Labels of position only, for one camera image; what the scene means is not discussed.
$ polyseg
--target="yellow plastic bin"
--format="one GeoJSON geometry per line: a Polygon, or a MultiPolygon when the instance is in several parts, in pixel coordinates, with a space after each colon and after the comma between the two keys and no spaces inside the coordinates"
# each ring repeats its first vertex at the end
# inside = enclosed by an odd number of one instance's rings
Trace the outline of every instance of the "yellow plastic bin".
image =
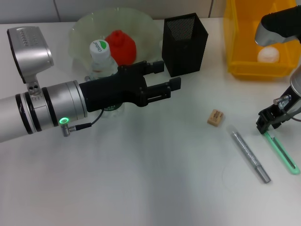
{"type": "Polygon", "coordinates": [[[228,71],[244,80],[271,80],[289,75],[299,62],[299,41],[272,45],[279,50],[279,62],[259,63],[257,55],[263,47],[254,39],[264,15],[295,6],[295,0],[227,0],[223,25],[228,71]]]}

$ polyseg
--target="cable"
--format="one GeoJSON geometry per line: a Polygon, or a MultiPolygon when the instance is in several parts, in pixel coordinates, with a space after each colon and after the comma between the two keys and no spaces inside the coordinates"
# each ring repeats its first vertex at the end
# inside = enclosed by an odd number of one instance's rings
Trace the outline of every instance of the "cable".
{"type": "Polygon", "coordinates": [[[97,120],[100,119],[100,117],[103,115],[104,110],[102,109],[102,112],[100,112],[99,116],[91,123],[91,125],[93,125],[95,122],[97,122],[97,120]]]}
{"type": "Polygon", "coordinates": [[[284,113],[284,114],[286,114],[288,117],[290,117],[290,119],[292,119],[292,120],[295,120],[295,121],[299,121],[299,122],[301,122],[301,120],[300,119],[296,119],[296,118],[294,118],[293,116],[291,116],[289,113],[287,113],[286,112],[286,110],[284,110],[284,109],[281,109],[281,111],[284,113]]]}
{"type": "Polygon", "coordinates": [[[89,123],[74,126],[76,131],[91,127],[94,123],[96,123],[100,119],[100,117],[103,115],[103,112],[104,112],[104,110],[102,109],[102,112],[100,112],[99,116],[93,122],[89,122],[89,123]]]}

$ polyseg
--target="white ball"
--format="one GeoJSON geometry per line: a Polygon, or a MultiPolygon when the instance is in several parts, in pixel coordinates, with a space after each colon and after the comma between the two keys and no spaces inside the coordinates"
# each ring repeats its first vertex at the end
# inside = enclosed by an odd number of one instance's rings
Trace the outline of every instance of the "white ball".
{"type": "Polygon", "coordinates": [[[265,47],[258,53],[258,62],[277,63],[279,61],[279,51],[275,47],[265,47]]]}

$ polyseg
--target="green led ring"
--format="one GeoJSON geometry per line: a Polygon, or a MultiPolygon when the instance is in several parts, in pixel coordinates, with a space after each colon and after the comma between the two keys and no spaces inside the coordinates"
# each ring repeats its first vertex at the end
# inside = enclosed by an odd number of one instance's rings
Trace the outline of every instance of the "green led ring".
{"type": "Polygon", "coordinates": [[[66,124],[67,122],[69,122],[69,119],[66,118],[66,117],[63,117],[63,118],[60,119],[59,122],[60,122],[60,124],[66,124]]]}

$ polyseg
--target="black mesh pencil holder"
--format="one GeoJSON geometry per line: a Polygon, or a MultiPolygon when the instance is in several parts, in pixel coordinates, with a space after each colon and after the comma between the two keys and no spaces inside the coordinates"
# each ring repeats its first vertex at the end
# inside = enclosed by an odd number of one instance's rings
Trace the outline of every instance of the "black mesh pencil holder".
{"type": "Polygon", "coordinates": [[[164,20],[162,58],[171,77],[200,70],[207,38],[196,13],[164,20]]]}

